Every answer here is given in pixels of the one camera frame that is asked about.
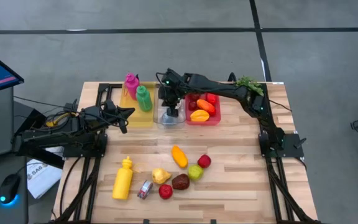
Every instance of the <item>small can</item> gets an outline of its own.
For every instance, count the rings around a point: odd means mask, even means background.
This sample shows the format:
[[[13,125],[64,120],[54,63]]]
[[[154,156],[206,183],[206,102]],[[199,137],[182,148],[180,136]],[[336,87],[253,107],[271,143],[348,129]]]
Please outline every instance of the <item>small can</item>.
[[[152,187],[153,182],[146,180],[140,188],[139,193],[137,193],[137,196],[144,200],[149,195]]]

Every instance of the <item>blue light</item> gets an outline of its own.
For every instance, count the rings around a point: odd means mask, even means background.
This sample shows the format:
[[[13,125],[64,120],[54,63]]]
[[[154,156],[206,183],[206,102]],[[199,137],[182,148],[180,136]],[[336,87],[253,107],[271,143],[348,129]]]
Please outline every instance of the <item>blue light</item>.
[[[16,195],[15,198],[11,202],[6,203],[6,204],[2,203],[2,206],[3,207],[13,207],[18,201],[19,201],[19,195]]]

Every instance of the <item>wooden table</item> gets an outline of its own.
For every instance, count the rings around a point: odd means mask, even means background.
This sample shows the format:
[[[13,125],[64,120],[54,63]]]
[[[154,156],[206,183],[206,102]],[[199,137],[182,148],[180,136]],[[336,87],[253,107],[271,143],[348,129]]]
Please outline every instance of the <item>wooden table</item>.
[[[85,82],[79,108],[95,104],[99,82]],[[289,107],[285,86],[268,83],[271,100]],[[112,100],[119,105],[121,89],[114,89]],[[236,100],[220,97],[222,120],[217,126],[189,126],[183,129],[159,129],[156,124],[149,129],[129,128],[122,134],[118,128],[107,130],[109,144],[101,160],[98,185],[93,207],[92,223],[139,223],[150,219],[151,223],[275,223],[272,196],[265,159],[260,155],[258,121],[251,118]],[[271,104],[275,124],[286,133],[295,130],[291,112]],[[212,158],[212,164],[204,170],[204,176],[192,182],[187,190],[175,190],[168,200],[158,195],[158,185],[151,194],[141,200],[137,197],[145,180],[152,180],[151,171],[162,167],[172,173],[181,170],[171,157],[176,144],[187,155],[189,164],[196,164],[202,154]],[[130,156],[136,169],[127,201],[111,198],[112,187],[121,161]],[[58,215],[63,181],[75,158],[65,162],[62,180],[57,193],[54,212]],[[300,207],[311,218],[317,219],[305,168],[295,159],[283,159],[288,188]],[[71,176],[63,198],[63,210],[77,194],[83,168],[81,159]],[[287,218],[283,197],[279,190],[283,219]],[[88,194],[84,196],[81,218],[85,218]]]

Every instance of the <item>clear plastic bin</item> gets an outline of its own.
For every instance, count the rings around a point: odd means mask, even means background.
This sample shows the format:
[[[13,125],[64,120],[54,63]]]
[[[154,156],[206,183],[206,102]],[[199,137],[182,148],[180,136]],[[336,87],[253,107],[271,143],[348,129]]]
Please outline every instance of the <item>clear plastic bin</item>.
[[[158,98],[158,87],[155,88],[154,93],[154,102],[156,103],[154,106],[154,117],[153,120],[157,124],[158,128],[161,129],[180,129],[185,126],[186,121],[186,113],[185,113],[185,100],[180,100],[176,109],[178,109],[179,115],[177,118],[165,118],[163,116],[167,116],[167,106],[162,106],[163,100]]]

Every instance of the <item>yellow pepper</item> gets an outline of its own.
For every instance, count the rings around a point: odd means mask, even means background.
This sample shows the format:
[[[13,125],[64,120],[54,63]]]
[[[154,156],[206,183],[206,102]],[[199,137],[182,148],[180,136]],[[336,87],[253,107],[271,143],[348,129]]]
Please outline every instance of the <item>yellow pepper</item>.
[[[172,147],[172,157],[173,157],[173,160],[181,168],[185,168],[187,166],[186,154],[178,146],[173,146]]]
[[[190,115],[191,121],[206,121],[209,119],[209,113],[205,110],[196,110]]]

